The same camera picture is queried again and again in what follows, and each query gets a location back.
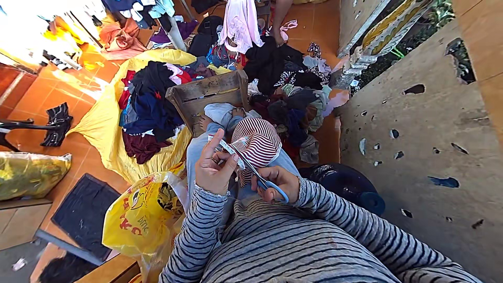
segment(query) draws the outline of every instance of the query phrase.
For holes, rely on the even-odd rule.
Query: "person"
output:
[[[244,113],[232,116],[227,131]],[[191,205],[159,282],[480,282],[397,226],[301,178],[283,150],[258,172],[288,204],[276,190],[258,188],[255,176],[236,193],[238,156],[215,151],[224,127],[207,116],[200,125],[206,132],[187,149]]]
[[[288,10],[292,7],[293,0],[276,0],[276,8],[274,10],[272,35],[276,40],[276,45],[281,46],[285,43],[285,40],[281,36],[280,28],[282,26],[283,20],[285,19]]]

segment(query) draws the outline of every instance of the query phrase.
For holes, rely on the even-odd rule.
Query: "red and white striped fabric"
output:
[[[241,120],[232,134],[231,146],[239,151],[255,168],[263,168],[278,157],[281,140],[271,123],[260,118]],[[250,183],[249,169],[237,172],[241,187]]]

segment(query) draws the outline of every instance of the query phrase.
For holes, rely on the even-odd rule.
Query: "blue scissors handle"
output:
[[[288,196],[275,183],[273,183],[271,181],[268,181],[268,180],[265,180],[265,179],[261,179],[261,178],[259,178],[259,181],[257,183],[264,190],[267,190],[268,188],[273,188],[273,189],[277,190],[278,193],[280,193],[280,195],[283,197],[283,199],[281,200],[281,202],[282,203],[288,203]]]

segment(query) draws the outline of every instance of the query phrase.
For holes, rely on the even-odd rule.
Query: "orange cloth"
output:
[[[100,39],[105,42],[101,49],[103,57],[107,60],[130,59],[146,51],[136,38],[140,29],[136,22],[129,18],[123,29],[119,23],[106,25],[100,31]]]

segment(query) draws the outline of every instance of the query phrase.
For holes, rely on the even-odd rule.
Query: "pink shirt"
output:
[[[237,47],[231,46],[227,38],[236,43]],[[225,47],[230,51],[245,54],[252,42],[258,47],[264,44],[260,39],[254,0],[229,0],[225,6],[223,29],[218,45],[225,43]]]

